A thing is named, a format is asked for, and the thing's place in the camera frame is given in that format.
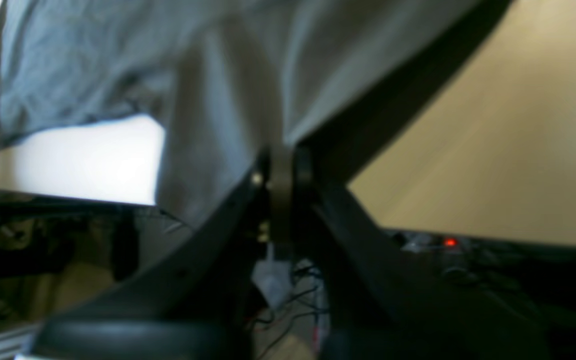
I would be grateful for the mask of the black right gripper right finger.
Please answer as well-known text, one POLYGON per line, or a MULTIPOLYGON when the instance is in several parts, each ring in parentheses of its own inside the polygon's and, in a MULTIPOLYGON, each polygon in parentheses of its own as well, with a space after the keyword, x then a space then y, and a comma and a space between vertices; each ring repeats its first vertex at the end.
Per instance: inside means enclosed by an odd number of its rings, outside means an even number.
POLYGON ((295 151, 295 236, 320 269, 330 329, 321 360, 548 360, 543 332, 483 291, 411 258, 350 192, 295 151))

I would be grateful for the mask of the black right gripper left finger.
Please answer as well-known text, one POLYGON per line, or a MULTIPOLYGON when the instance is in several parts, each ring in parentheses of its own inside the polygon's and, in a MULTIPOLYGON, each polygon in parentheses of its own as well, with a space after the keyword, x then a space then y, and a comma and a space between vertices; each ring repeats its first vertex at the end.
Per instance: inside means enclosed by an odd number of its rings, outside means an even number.
POLYGON ((268 216, 269 157, 190 240, 93 300, 51 317, 30 344, 41 360, 251 360, 245 330, 252 271, 268 216))

